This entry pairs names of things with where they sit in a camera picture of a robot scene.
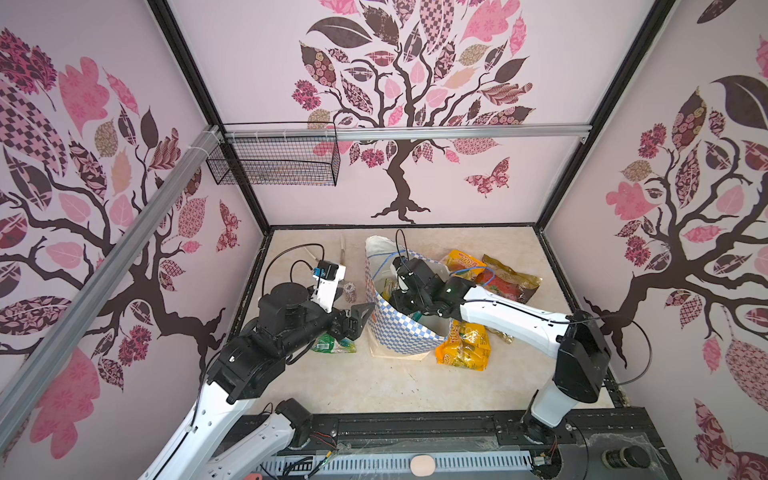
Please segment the green snack bag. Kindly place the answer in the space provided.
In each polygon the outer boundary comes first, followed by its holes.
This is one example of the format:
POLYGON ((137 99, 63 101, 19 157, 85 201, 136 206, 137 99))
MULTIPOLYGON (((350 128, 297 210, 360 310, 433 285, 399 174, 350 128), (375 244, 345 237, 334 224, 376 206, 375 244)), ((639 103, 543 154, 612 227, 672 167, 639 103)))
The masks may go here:
POLYGON ((353 340, 337 340, 329 333, 324 333, 316 339, 312 351, 322 354, 354 354, 357 347, 353 340))

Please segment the blue checkered paper bag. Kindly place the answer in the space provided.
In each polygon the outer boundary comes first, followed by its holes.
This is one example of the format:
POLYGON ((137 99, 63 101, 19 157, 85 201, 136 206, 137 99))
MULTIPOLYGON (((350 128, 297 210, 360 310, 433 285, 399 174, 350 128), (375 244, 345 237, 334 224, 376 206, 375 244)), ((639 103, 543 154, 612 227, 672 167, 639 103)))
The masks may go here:
POLYGON ((423 358, 441 345, 450 331, 450 319, 423 314, 403 314, 382 296, 398 287, 392 266, 397 253, 395 242, 383 236, 369 236, 365 241, 365 293, 374 304, 373 317, 367 330, 373 338, 372 351, 381 356, 423 358))

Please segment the yellow orange snack bag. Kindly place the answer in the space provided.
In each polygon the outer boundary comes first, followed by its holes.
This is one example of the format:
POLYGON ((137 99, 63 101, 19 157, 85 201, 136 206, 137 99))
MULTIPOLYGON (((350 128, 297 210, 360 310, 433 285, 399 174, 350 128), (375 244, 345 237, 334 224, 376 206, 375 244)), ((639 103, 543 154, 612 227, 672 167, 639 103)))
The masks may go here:
POLYGON ((442 259, 441 263, 445 265, 452 275, 474 281, 486 267, 486 264, 475 257, 461 251, 451 250, 442 259))

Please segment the yellow chips bag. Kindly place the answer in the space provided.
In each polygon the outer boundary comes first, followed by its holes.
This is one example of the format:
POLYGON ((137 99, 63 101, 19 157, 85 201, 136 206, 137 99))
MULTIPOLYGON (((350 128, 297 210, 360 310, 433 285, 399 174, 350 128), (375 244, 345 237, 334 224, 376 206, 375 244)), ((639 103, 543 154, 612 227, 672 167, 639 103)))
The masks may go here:
POLYGON ((491 356, 487 330, 476 323, 453 320, 445 341, 436 348, 438 364, 484 371, 491 356))

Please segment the gold candy bag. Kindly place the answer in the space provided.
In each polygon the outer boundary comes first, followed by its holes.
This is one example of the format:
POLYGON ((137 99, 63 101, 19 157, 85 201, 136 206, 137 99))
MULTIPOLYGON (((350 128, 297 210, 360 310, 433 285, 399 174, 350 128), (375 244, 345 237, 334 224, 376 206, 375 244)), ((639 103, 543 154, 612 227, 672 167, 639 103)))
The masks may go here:
POLYGON ((541 286, 542 279, 532 274, 518 272, 499 260, 483 255, 483 270, 475 282, 486 290, 518 303, 528 303, 541 286))

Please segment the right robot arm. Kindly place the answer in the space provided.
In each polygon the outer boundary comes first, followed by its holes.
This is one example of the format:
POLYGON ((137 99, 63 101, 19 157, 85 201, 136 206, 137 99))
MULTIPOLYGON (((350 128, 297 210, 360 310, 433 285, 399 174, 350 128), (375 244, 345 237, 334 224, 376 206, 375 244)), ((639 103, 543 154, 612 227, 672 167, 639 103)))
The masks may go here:
POLYGON ((599 399, 611 353, 588 313, 539 310, 461 277, 444 280, 420 258, 398 255, 393 271, 399 284, 392 293, 397 311, 490 327, 555 360, 551 379, 532 397, 521 420, 523 435, 530 442, 552 443, 555 430, 577 404, 594 404, 599 399))

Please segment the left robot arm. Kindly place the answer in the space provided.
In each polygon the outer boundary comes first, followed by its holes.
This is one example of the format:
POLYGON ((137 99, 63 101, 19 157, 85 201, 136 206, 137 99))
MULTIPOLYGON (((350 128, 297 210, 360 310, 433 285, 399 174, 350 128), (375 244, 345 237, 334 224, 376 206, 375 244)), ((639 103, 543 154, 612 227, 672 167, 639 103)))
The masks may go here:
POLYGON ((284 282, 260 298, 259 314, 213 360, 198 399, 145 479, 244 479, 265 460, 308 442, 311 413, 297 400, 278 403, 251 433, 225 451, 227 434, 269 384, 324 333, 358 339, 375 310, 371 302, 335 307, 336 282, 316 293, 284 282))

